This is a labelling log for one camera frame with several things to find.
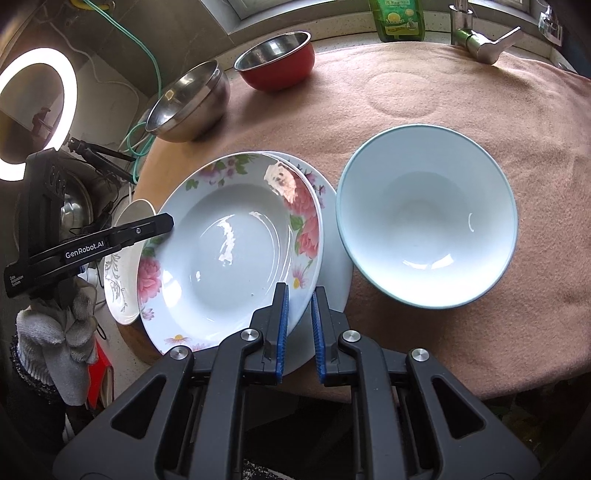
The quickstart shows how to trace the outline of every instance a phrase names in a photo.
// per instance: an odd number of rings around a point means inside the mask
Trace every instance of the work glove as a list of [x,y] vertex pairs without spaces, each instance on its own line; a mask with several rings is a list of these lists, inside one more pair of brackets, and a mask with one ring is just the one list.
[[83,289],[90,287],[75,279],[76,294],[65,310],[55,300],[34,299],[17,315],[18,361],[42,385],[55,386],[71,406],[86,401],[90,385],[88,365],[97,361],[94,332],[94,301]]

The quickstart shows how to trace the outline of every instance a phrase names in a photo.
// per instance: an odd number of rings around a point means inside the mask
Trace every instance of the faucet handle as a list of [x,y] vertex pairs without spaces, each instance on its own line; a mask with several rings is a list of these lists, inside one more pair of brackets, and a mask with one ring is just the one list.
[[496,41],[484,35],[473,33],[466,39],[466,48],[481,63],[493,65],[505,50],[515,45],[524,36],[521,27],[514,28]]

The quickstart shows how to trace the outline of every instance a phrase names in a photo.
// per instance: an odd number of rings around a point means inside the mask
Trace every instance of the bottle label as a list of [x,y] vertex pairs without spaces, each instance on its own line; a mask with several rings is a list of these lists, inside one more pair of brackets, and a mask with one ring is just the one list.
[[414,0],[378,0],[387,35],[420,35]]

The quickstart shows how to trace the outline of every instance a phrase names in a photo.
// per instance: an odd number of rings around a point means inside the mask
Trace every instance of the green cable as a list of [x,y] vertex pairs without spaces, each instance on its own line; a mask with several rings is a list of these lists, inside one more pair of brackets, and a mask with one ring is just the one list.
[[154,55],[152,55],[152,52],[150,52],[148,48],[141,41],[139,41],[139,39],[137,39],[134,35],[129,33],[126,29],[124,29],[124,27],[119,25],[115,20],[113,20],[109,15],[103,12],[90,0],[84,0],[84,3],[86,3],[89,7],[92,7],[93,10],[95,10],[97,13],[105,17],[109,21],[109,23],[111,23],[115,28],[121,30],[125,35],[127,35],[134,42],[136,42],[144,52],[146,52],[146,55],[150,57],[150,60],[152,60],[152,63],[154,64],[154,68],[156,70],[156,76],[158,77],[158,96],[160,97],[162,95],[162,78],[160,77],[160,69],[158,68],[158,63],[156,62],[156,58],[154,58]]
[[[115,20],[113,20],[108,14],[103,12],[99,7],[97,7],[90,0],[84,0],[84,3],[86,3],[89,7],[91,7],[93,10],[95,10],[97,13],[99,13],[100,15],[105,17],[105,19],[107,19],[109,21],[109,23],[111,23],[115,28],[122,31],[125,35],[127,35],[129,38],[131,38],[134,42],[136,42],[141,47],[141,49],[144,52],[146,52],[146,54],[148,55],[148,57],[150,57],[150,60],[152,60],[152,63],[154,64],[154,70],[156,71],[156,78],[158,79],[158,97],[160,97],[162,95],[162,77],[160,76],[160,69],[158,68],[158,63],[156,62],[156,58],[154,57],[154,55],[152,55],[152,52],[150,52],[147,49],[147,47],[139,39],[137,39],[134,35],[132,35],[130,32],[128,32],[124,27],[119,25]],[[125,139],[124,139],[126,142],[126,145],[127,145],[127,150],[131,153],[131,155],[133,157],[135,157],[134,167],[132,170],[132,176],[133,176],[135,184],[138,183],[138,179],[139,179],[139,177],[137,175],[138,161],[141,157],[145,157],[148,154],[148,152],[150,151],[150,148],[152,147],[152,144],[154,143],[154,140],[155,140],[154,136],[150,136],[148,141],[144,144],[144,146],[141,148],[141,150],[139,152],[136,152],[131,147],[131,135],[139,127],[143,127],[143,126],[145,126],[145,122],[140,122],[137,125],[135,125],[129,131],[129,133],[125,136]]]

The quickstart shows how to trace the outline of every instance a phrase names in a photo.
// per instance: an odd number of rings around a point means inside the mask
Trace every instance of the red bowl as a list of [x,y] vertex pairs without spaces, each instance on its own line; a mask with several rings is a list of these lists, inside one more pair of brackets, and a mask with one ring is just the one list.
[[290,32],[265,40],[240,55],[234,69],[251,87],[276,92],[304,80],[314,67],[308,32]]

